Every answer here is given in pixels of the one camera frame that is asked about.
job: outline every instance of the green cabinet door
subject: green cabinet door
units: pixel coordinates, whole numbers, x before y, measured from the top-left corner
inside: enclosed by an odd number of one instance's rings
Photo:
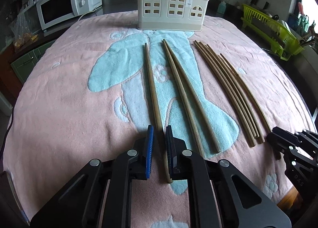
[[[26,82],[26,79],[28,79],[37,62],[38,59],[35,56],[34,52],[30,51],[11,64],[13,71],[22,82],[22,84]]]
[[[52,46],[52,44],[56,41],[52,40],[38,48],[31,50],[30,52],[26,53],[22,57],[15,60],[11,63],[11,67],[15,72],[16,76],[19,80],[24,84],[26,79],[28,79],[30,73],[32,72],[36,63],[40,60],[40,58],[44,55],[45,51]]]

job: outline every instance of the blue gripper pad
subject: blue gripper pad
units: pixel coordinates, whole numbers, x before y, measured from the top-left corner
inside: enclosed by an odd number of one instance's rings
[[[151,173],[151,161],[152,161],[152,144],[154,141],[154,127],[148,126],[147,137],[145,143],[148,144],[147,156],[146,156],[146,178],[149,179]]]

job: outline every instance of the power cord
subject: power cord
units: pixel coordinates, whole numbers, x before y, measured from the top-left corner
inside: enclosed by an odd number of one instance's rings
[[[82,14],[77,21],[80,21],[81,18],[82,18],[84,15],[86,15],[86,14],[88,14],[88,13],[91,13],[91,12],[95,12],[95,11],[97,11],[99,8],[101,8],[101,5],[98,6],[98,7],[96,7],[96,8],[95,8],[94,10],[92,10],[92,11],[89,11],[89,12],[87,12],[87,13]]]
[[[0,160],[2,159],[2,156],[3,156],[3,152],[4,152],[4,146],[5,146],[5,142],[7,140],[7,136],[9,134],[9,131],[12,127],[12,124],[13,124],[13,111],[14,111],[14,106],[12,107],[12,115],[11,115],[11,123],[10,123],[10,126],[8,127],[5,135],[4,135],[4,138],[3,138],[3,144],[1,146],[1,150],[0,150]]]

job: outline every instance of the window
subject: window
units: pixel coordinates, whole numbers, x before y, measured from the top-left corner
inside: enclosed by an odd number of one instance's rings
[[[304,14],[309,17],[309,25],[315,21],[315,32],[318,32],[318,4],[315,0],[302,0]]]

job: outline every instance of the bamboo stick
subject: bamboo stick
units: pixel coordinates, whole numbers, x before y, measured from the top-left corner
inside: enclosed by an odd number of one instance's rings
[[[260,138],[260,142],[262,142],[262,143],[265,142],[264,136],[262,135],[262,131],[260,129],[260,125],[259,125],[259,123],[258,123],[258,121],[257,121],[257,119],[256,119],[256,117],[254,115],[254,112],[253,112],[251,106],[248,103],[248,99],[247,99],[245,93],[243,92],[242,88],[238,84],[238,82],[237,82],[236,78],[234,77],[232,71],[230,70],[229,66],[227,64],[225,64],[225,62],[222,60],[222,58],[220,56],[218,56],[209,45],[207,45],[207,47],[213,53],[214,57],[218,60],[219,64],[227,72],[228,76],[230,77],[230,79],[232,80],[232,83],[235,86],[236,91],[239,94],[239,98],[242,99],[242,104],[245,107],[247,115],[248,115],[248,117],[249,117],[249,119],[251,121],[252,127],[254,128],[254,131],[255,131],[255,134],[256,134],[256,136],[254,136],[254,137],[255,138],[259,137]]]
[[[207,45],[206,48],[210,52],[209,56],[213,58],[214,62],[217,64],[217,66],[221,69],[221,71],[225,75],[230,86],[233,88],[234,93],[236,94],[238,101],[242,105],[242,112],[247,120],[247,123],[252,131],[253,136],[259,137],[259,134],[258,134],[257,129],[256,129],[256,124],[254,123],[253,118],[252,118],[251,113],[250,113],[249,108],[248,108],[249,105],[247,103],[247,99],[246,99],[245,94],[240,92],[239,88],[235,85],[234,78],[231,77],[231,75],[226,71],[226,69],[220,63],[217,54],[212,50],[212,48],[209,45]]]
[[[239,104],[238,98],[235,97],[235,93],[234,93],[233,89],[229,85],[229,83],[228,83],[227,79],[225,78],[224,74],[222,73],[222,71],[217,67],[215,62],[213,62],[213,59],[211,57],[209,57],[208,50],[204,46],[199,44],[196,40],[194,41],[194,44],[196,45],[197,49],[199,50],[201,56],[206,60],[206,62],[210,66],[210,69],[214,72],[214,74],[216,75],[216,77],[218,78],[220,83],[222,84],[229,99],[232,101],[232,104],[233,104],[234,108],[236,109],[238,117],[239,117],[239,119],[242,123],[242,126],[246,132],[248,144],[250,147],[254,147],[255,141],[254,141],[253,134],[252,134],[251,129],[250,129],[250,127],[246,121],[246,118],[242,112],[242,105]]]
[[[174,62],[172,60],[170,51],[168,49],[168,46],[167,46],[165,40],[163,40],[163,46],[164,46],[164,49],[166,51],[166,55],[167,55],[169,63],[170,63],[171,71],[172,71],[172,73],[174,75],[175,82],[177,84],[177,87],[178,87],[178,90],[179,90],[179,93],[180,93],[180,96],[181,96],[181,99],[182,99],[182,102],[183,102],[183,105],[184,105],[184,108],[185,108],[185,112],[186,112],[187,117],[188,117],[188,121],[190,123],[191,132],[192,132],[194,141],[195,141],[195,143],[197,145],[198,153],[201,155],[202,158],[205,158],[205,154],[204,154],[203,146],[202,146],[202,143],[201,143],[199,131],[198,131],[196,122],[194,120],[191,108],[190,108],[190,103],[188,101],[188,98],[187,98],[187,95],[186,95],[185,90],[183,88],[183,85],[182,85],[180,76],[178,74],[177,68],[176,68],[176,66],[175,66],[175,64],[174,64]]]
[[[182,65],[180,64],[179,60],[177,59],[176,55],[172,51],[171,47],[168,45],[167,41],[165,41],[165,43],[166,43],[166,45],[167,45],[167,47],[168,47],[168,49],[170,51],[170,54],[172,56],[172,60],[174,61],[175,65],[177,66],[178,72],[182,74],[183,78],[187,82],[187,85],[190,88],[190,91],[191,91],[191,93],[192,93],[192,95],[194,97],[194,100],[195,100],[195,102],[198,105],[198,108],[199,108],[200,113],[201,113],[201,115],[203,117],[203,120],[206,123],[207,129],[208,129],[211,141],[212,141],[212,145],[214,147],[213,148],[214,152],[220,153],[220,151],[221,151],[220,145],[219,145],[219,143],[217,141],[217,138],[215,137],[214,131],[213,131],[211,125],[210,125],[209,119],[206,116],[206,113],[205,113],[205,111],[204,111],[204,109],[202,107],[202,104],[201,104],[201,102],[200,102],[200,100],[199,100],[199,98],[198,98],[198,96],[197,96],[197,94],[196,94],[196,92],[195,92],[195,90],[194,90],[189,78],[187,77],[187,74],[185,73],[184,69],[182,68]]]
[[[147,64],[148,78],[149,78],[149,85],[150,85],[150,92],[151,92],[152,109],[153,109],[154,115],[155,115],[155,125],[156,125],[156,130],[157,130],[159,148],[161,151],[161,156],[163,158],[163,165],[164,165],[164,169],[165,169],[165,173],[166,173],[167,182],[172,183],[172,179],[170,178],[170,175],[169,175],[166,142],[165,142],[163,126],[162,126],[162,122],[161,122],[161,115],[160,115],[160,110],[159,110],[157,91],[156,91],[156,86],[155,86],[154,75],[152,72],[151,60],[150,60],[150,55],[149,55],[149,48],[148,48],[147,43],[145,43],[145,50],[146,50],[146,64]]]
[[[263,125],[265,126],[266,132],[267,134],[269,134],[271,132],[271,127],[265,117],[265,114],[263,112],[263,110],[261,109],[260,105],[258,104],[257,100],[255,99],[254,95],[252,94],[251,90],[247,87],[247,85],[245,84],[245,82],[243,81],[243,79],[241,78],[241,76],[238,74],[238,72],[234,69],[234,67],[232,66],[232,64],[224,57],[224,55],[220,54],[222,59],[226,62],[226,64],[230,67],[230,69],[232,70],[232,72],[234,73],[234,76],[236,77],[236,79],[239,81],[240,85],[242,86],[242,88],[244,89],[244,91],[246,92],[248,98],[250,99],[250,101],[252,102],[254,108],[256,109],[258,115],[260,116]]]

